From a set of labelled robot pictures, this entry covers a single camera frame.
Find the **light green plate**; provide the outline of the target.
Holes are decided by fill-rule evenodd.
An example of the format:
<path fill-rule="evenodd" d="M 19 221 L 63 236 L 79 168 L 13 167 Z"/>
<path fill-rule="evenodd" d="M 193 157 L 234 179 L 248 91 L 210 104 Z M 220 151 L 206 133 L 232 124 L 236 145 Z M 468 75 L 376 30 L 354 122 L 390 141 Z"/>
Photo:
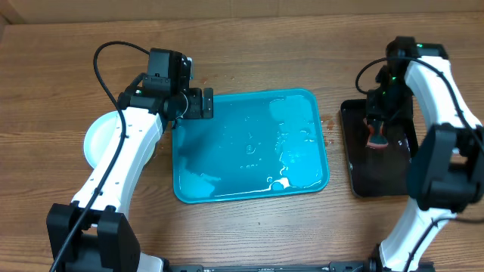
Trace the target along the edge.
<path fill-rule="evenodd" d="M 158 114 L 147 109 L 129 107 L 98 118 L 88 129 L 84 140 L 84 154 L 97 175 L 110 170 L 112 174 L 127 176 L 142 171 L 161 138 L 163 126 Z"/>

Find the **orange green scrub sponge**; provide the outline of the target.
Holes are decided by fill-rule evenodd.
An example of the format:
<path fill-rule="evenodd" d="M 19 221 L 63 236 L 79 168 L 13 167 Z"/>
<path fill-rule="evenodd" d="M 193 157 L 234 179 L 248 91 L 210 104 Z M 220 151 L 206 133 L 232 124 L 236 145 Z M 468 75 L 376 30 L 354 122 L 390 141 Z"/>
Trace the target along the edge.
<path fill-rule="evenodd" d="M 383 121 L 379 119 L 364 119 L 369 135 L 366 146 L 372 149 L 384 149 L 388 146 L 388 140 L 383 134 Z"/>

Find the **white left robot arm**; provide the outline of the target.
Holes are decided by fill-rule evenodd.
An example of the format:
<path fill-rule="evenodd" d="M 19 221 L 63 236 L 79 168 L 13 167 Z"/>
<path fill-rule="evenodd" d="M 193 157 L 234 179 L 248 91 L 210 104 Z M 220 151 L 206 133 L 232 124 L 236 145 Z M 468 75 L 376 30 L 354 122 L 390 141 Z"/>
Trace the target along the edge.
<path fill-rule="evenodd" d="M 106 149 L 70 204 L 53 204 L 46 218 L 52 271 L 167 271 L 169 262 L 144 254 L 129 224 L 141 172 L 168 124 L 211 119 L 213 90 L 192 88 L 193 60 L 181 52 L 147 51 L 147 71 L 118 97 Z"/>

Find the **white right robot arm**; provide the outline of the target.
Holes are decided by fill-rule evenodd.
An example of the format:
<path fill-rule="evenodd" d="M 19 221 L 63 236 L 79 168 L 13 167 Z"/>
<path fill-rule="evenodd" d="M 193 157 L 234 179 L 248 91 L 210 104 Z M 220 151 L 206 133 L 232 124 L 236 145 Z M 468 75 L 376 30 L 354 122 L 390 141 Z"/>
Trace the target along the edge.
<path fill-rule="evenodd" d="M 441 44 L 398 36 L 386 46 L 384 64 L 366 91 L 367 145 L 382 149 L 385 126 L 413 125 L 415 98 L 427 134 L 411 153 L 409 195 L 403 215 L 378 244 L 363 271 L 429 271 L 419 261 L 439 231 L 483 197 L 483 125 L 467 107 Z"/>

